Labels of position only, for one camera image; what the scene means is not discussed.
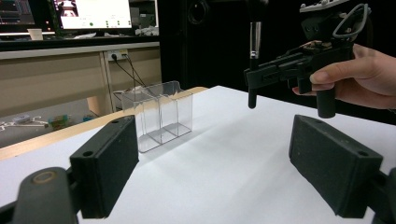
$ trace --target cup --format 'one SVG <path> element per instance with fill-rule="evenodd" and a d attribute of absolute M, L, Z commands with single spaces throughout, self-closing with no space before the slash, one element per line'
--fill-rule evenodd
<path fill-rule="evenodd" d="M 43 40 L 43 32 L 41 29 L 27 29 L 32 40 Z"/>

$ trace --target power cord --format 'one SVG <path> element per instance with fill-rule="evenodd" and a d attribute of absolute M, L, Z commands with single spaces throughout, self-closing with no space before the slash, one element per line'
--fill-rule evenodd
<path fill-rule="evenodd" d="M 115 92 L 113 92 L 113 95 L 114 95 L 114 97 L 116 97 L 120 102 L 122 102 L 121 98 L 120 98 Z M 119 106 L 117 106 L 117 105 L 116 105 L 116 109 L 117 109 L 117 111 L 122 110 L 122 108 L 119 107 Z"/>
<path fill-rule="evenodd" d="M 118 62 L 118 58 L 117 58 L 117 55 L 116 54 L 111 54 L 111 58 L 114 60 L 114 62 L 117 64 L 117 66 L 120 68 L 120 69 L 122 69 L 134 82 L 137 82 L 137 83 L 139 83 L 141 86 L 146 86 L 143 82 L 140 82 L 140 81 L 138 81 L 138 80 L 136 80 L 136 78 L 134 78 L 134 69 L 133 69 L 133 75 L 131 75 L 128 71 L 126 71 L 120 64 L 119 64 L 119 62 Z"/>
<path fill-rule="evenodd" d="M 137 77 L 139 78 L 140 82 L 143 83 L 143 87 L 147 87 L 146 84 L 143 82 L 142 78 L 141 78 L 141 77 L 139 76 L 139 74 L 137 73 L 136 69 L 134 69 L 134 65 L 132 64 L 132 60 L 131 60 L 131 58 L 129 57 L 129 55 L 128 55 L 128 54 L 122 54 L 122 56 L 124 56 L 124 57 L 128 60 L 129 65 L 131 65 L 132 71 L 133 71 L 134 73 L 136 73 L 136 75 L 137 75 Z"/>

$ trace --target electrical outlet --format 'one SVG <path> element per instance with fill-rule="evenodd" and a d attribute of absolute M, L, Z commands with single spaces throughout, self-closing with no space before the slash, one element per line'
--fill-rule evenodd
<path fill-rule="evenodd" d="M 126 57 L 122 56 L 122 55 L 125 55 L 125 54 L 128 55 L 128 50 L 127 49 L 113 49 L 113 50 L 109 50 L 107 52 L 107 59 L 108 59 L 109 62 L 110 61 L 114 61 L 114 59 L 112 57 L 113 54 L 117 56 L 117 61 L 125 60 Z"/>

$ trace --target clear plastic container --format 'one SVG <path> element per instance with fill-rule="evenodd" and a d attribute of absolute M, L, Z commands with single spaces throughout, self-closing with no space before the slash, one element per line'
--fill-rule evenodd
<path fill-rule="evenodd" d="M 177 81 L 121 95 L 125 115 L 135 115 L 140 152 L 147 152 L 192 130 L 192 93 Z"/>

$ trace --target screw hole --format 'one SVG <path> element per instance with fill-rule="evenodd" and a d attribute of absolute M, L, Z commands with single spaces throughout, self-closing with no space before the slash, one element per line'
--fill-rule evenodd
<path fill-rule="evenodd" d="M 368 156 L 369 155 L 369 154 L 367 154 L 367 152 L 363 152 L 363 151 L 359 151 L 358 153 L 361 156 Z"/>
<path fill-rule="evenodd" d="M 93 154 L 92 151 L 86 151 L 86 152 L 84 152 L 82 155 L 85 156 L 85 157 L 89 157 L 89 156 L 91 156 L 92 154 Z"/>

